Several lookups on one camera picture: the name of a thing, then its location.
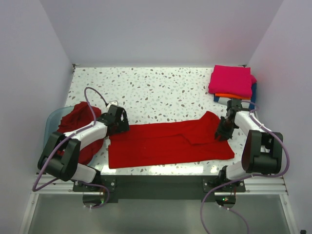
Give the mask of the bright red t-shirt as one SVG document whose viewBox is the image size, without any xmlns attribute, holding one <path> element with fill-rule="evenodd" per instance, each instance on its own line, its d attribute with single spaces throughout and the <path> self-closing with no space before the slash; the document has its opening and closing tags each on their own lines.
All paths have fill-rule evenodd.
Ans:
<svg viewBox="0 0 312 234">
<path fill-rule="evenodd" d="M 110 137 L 109 168 L 233 159 L 228 142 L 215 138 L 219 121 L 207 111 L 195 120 L 131 125 L 129 131 Z"/>
</svg>

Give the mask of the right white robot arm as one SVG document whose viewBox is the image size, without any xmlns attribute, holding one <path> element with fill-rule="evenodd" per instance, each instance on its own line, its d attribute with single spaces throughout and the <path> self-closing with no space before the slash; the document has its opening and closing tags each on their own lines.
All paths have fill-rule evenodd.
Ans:
<svg viewBox="0 0 312 234">
<path fill-rule="evenodd" d="M 227 102 L 226 116 L 220 118 L 214 136 L 219 141 L 226 141 L 232 138 L 234 129 L 241 129 L 247 137 L 241 160 L 224 166 L 212 183 L 224 192 L 234 186 L 234 180 L 241 181 L 254 175 L 277 175 L 282 167 L 282 134 L 264 127 L 256 119 L 254 110 L 244 108 L 243 102 L 236 98 Z"/>
</svg>

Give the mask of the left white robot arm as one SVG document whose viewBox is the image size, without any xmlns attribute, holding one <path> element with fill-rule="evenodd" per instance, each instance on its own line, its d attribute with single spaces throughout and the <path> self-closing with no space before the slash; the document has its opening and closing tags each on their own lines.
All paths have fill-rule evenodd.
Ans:
<svg viewBox="0 0 312 234">
<path fill-rule="evenodd" d="M 51 133 L 38 161 L 37 181 L 47 173 L 62 181 L 83 181 L 89 191 L 98 190 L 101 186 L 98 171 L 78 162 L 80 151 L 97 140 L 126 131 L 129 131 L 126 110 L 109 104 L 107 112 L 96 121 L 70 132 Z"/>
</svg>

